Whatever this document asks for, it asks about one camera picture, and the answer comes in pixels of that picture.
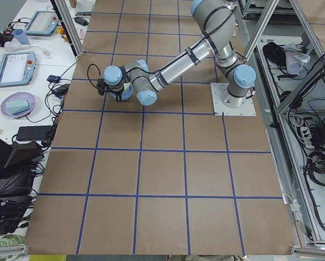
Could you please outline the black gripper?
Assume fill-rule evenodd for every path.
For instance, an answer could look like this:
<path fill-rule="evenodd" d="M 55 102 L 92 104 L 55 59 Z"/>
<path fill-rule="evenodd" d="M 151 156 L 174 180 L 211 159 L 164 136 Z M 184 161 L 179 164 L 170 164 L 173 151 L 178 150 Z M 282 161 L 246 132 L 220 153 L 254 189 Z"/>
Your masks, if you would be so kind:
<path fill-rule="evenodd" d="M 122 93 L 124 92 L 124 85 L 122 82 L 116 85 L 109 85 L 104 79 L 98 79 L 96 89 L 101 96 L 108 92 L 116 96 L 117 102 L 122 101 Z"/>

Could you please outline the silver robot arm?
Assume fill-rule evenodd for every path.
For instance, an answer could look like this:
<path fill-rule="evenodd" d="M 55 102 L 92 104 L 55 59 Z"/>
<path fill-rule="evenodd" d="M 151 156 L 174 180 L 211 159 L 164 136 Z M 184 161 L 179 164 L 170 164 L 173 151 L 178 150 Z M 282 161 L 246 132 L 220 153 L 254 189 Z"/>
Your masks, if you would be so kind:
<path fill-rule="evenodd" d="M 216 66 L 228 80 L 221 94 L 221 102 L 237 109 L 250 98 L 247 94 L 256 79 L 255 70 L 238 59 L 230 40 L 235 32 L 235 9 L 224 1 L 194 1 L 191 15 L 201 30 L 201 38 L 187 47 L 171 62 L 154 72 L 149 71 L 144 60 L 136 60 L 122 66 L 108 66 L 100 73 L 94 87 L 103 96 L 111 93 L 118 102 L 125 101 L 132 93 L 143 106 L 156 102 L 157 93 L 175 79 L 198 66 L 213 55 Z"/>

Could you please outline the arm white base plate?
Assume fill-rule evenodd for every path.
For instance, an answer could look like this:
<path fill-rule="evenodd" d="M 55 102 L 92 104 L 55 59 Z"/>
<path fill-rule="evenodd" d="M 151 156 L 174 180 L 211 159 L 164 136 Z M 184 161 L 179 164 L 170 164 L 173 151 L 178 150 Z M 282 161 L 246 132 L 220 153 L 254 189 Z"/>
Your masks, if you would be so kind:
<path fill-rule="evenodd" d="M 237 98 L 228 92 L 228 83 L 211 83 L 211 95 L 215 116 L 256 116 L 253 99 Z"/>

